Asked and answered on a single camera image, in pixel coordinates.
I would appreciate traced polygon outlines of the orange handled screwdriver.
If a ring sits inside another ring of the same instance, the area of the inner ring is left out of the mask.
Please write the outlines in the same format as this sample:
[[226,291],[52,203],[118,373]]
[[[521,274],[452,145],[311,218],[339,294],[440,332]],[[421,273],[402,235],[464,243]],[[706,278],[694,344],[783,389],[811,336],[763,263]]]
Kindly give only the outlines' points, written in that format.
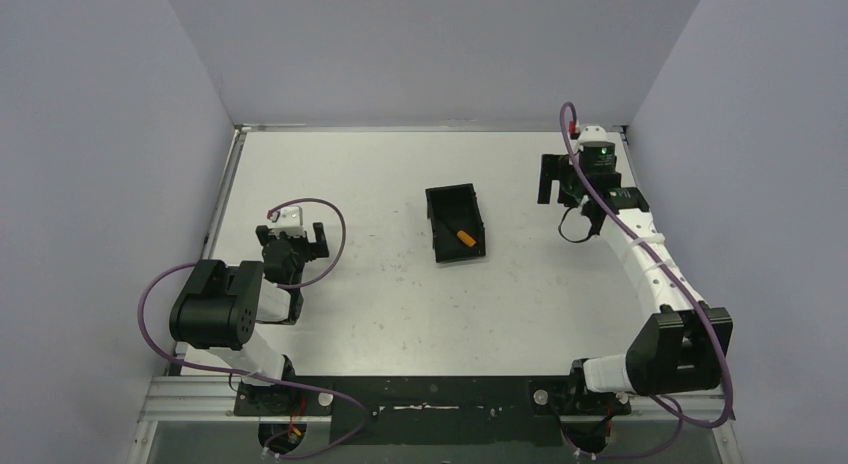
[[473,248],[473,247],[475,247],[475,246],[477,245],[477,241],[476,241],[476,239],[475,239],[475,238],[474,238],[471,234],[469,234],[468,232],[466,232],[465,230],[463,230],[463,229],[461,229],[461,228],[459,228],[459,227],[456,227],[456,226],[454,226],[453,224],[451,224],[451,223],[449,223],[449,222],[447,222],[447,221],[442,221],[442,224],[443,224],[443,225],[445,226],[445,228],[446,228],[447,230],[449,230],[449,231],[451,232],[451,234],[452,234],[452,235],[454,235],[454,236],[458,239],[458,241],[459,241],[459,242],[461,242],[464,246],[466,246],[466,247],[468,247],[468,248]]

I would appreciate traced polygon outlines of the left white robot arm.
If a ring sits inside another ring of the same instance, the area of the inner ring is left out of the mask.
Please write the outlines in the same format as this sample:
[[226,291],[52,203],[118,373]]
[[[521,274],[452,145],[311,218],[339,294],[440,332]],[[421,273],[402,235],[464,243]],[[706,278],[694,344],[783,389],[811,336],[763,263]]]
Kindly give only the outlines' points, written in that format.
[[405,217],[377,203],[344,209],[338,264],[319,279],[304,317],[299,289],[281,290],[270,265],[198,262],[177,300],[174,338],[192,366],[260,382],[257,401],[289,412],[305,377],[487,378],[566,373],[559,313],[528,267],[499,271],[485,262],[427,260],[420,211]]

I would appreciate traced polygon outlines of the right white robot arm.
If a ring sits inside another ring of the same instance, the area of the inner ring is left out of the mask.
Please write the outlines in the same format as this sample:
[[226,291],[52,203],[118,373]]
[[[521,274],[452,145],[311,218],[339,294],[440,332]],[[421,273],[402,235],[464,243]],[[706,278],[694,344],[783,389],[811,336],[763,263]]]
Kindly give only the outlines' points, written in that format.
[[724,308],[709,306],[685,282],[647,200],[625,187],[609,140],[568,142],[564,155],[544,158],[539,200],[559,183],[558,201],[579,210],[619,259],[646,321],[619,354],[585,358],[581,374],[563,385],[565,403],[585,413],[604,393],[640,396],[712,390],[722,384],[733,322]]

